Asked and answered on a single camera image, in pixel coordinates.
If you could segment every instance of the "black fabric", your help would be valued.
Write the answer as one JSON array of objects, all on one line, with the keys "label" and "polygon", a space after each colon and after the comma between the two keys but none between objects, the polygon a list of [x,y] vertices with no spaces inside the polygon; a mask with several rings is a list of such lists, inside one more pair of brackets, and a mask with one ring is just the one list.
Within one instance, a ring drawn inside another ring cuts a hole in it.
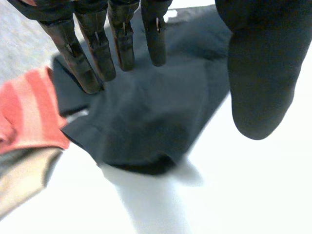
[{"label": "black fabric", "polygon": [[20,0],[7,0],[19,12],[30,20],[56,21],[71,18],[75,10],[73,2],[65,2],[51,6],[30,6]]},{"label": "black fabric", "polygon": [[[136,67],[123,72],[116,66],[117,78],[97,95],[83,93],[62,57],[55,58],[54,83],[61,114],[88,102],[90,106],[88,116],[79,117],[63,132],[97,163],[156,174],[155,168],[162,171],[170,161],[179,162],[228,93],[231,32],[214,6],[188,11],[178,10],[178,18],[167,25],[168,61],[162,67],[152,65],[141,14],[136,12],[132,20]],[[180,13],[193,18],[179,21]],[[91,59],[86,45],[82,47]],[[112,56],[118,64],[114,50]]]},{"label": "black fabric", "polygon": [[293,101],[312,40],[312,1],[216,0],[233,31],[228,70],[233,119],[251,139],[264,139]]},{"label": "black fabric", "polygon": [[[143,165],[163,155],[178,162],[225,97],[229,78],[238,130],[251,139],[267,137],[293,100],[312,40],[311,1],[217,0],[216,6],[233,34],[213,6],[183,9],[168,25],[168,62],[158,68],[151,65],[136,13],[135,70],[117,69],[117,79],[90,101],[90,115],[64,132],[97,162]],[[57,57],[59,78],[70,80],[65,67]],[[71,83],[70,92],[78,90]],[[77,105],[62,104],[68,88],[57,92],[61,111]]]}]

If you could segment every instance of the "gray floor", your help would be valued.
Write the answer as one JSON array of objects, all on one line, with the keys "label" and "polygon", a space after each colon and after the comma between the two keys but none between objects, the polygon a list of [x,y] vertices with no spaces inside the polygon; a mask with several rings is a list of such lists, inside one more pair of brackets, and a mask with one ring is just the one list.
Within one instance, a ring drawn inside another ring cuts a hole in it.
[{"label": "gray floor", "polygon": [[[82,41],[76,19],[75,22],[76,35]],[[30,69],[51,65],[52,55],[57,52],[36,21],[24,17],[6,0],[0,0],[0,86]]]}]

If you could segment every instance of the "red striped sock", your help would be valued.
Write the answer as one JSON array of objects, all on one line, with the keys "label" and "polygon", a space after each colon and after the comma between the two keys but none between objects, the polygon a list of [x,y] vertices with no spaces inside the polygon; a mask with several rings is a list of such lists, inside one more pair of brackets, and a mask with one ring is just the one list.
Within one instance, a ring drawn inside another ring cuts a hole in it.
[{"label": "red striped sock", "polygon": [[60,130],[57,97],[48,67],[32,70],[0,89],[0,154],[14,149],[60,147],[69,140]]}]

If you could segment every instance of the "metal pin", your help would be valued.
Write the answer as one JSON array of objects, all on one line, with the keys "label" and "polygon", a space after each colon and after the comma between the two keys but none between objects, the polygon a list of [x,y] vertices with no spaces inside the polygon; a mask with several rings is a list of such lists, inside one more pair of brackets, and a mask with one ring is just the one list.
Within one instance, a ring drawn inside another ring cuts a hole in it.
[{"label": "metal pin", "polygon": [[157,31],[160,31],[160,28],[159,28],[159,18],[158,17],[156,18],[156,28],[157,28]]},{"label": "metal pin", "polygon": [[67,44],[67,45],[66,45],[66,48],[69,50],[69,52],[70,52],[73,56],[75,56],[75,54],[74,54],[72,48],[70,47],[70,44]]},{"label": "metal pin", "polygon": [[126,23],[122,23],[122,27],[123,27],[123,33],[125,34],[125,36],[127,35],[127,31],[126,31]]},{"label": "metal pin", "polygon": [[98,38],[98,32],[95,32],[95,35],[96,35],[96,38],[97,38],[98,44],[99,44],[99,45],[101,45],[101,42],[99,41],[99,38]]}]

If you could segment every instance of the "beige fabric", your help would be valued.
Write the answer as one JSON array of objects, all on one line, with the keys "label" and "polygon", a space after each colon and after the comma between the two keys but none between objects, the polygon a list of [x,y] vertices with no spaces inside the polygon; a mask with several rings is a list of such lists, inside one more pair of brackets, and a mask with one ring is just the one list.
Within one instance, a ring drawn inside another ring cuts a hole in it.
[{"label": "beige fabric", "polygon": [[61,152],[60,148],[34,149],[3,174],[0,178],[0,218],[46,186],[51,164]]}]

